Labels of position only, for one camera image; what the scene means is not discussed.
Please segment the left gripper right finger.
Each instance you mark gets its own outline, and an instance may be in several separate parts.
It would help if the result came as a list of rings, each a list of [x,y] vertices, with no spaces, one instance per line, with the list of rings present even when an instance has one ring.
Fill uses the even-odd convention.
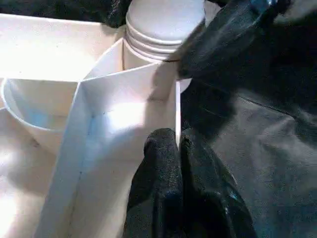
[[[189,238],[255,238],[250,212],[235,179],[198,135],[183,135],[181,165]]]

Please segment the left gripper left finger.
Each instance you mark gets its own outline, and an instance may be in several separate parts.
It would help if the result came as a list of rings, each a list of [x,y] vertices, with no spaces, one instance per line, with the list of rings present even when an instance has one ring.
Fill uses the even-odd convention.
[[[183,238],[183,181],[174,131],[153,131],[131,183],[125,238]]]

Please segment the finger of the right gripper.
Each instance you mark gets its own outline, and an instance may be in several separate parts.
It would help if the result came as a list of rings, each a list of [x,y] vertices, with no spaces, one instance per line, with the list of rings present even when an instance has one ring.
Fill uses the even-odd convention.
[[[104,0],[103,23],[111,28],[125,24],[125,18],[132,0]]]
[[[189,41],[178,65],[181,78],[206,75],[227,64],[264,34],[278,15],[277,0],[230,0]]]

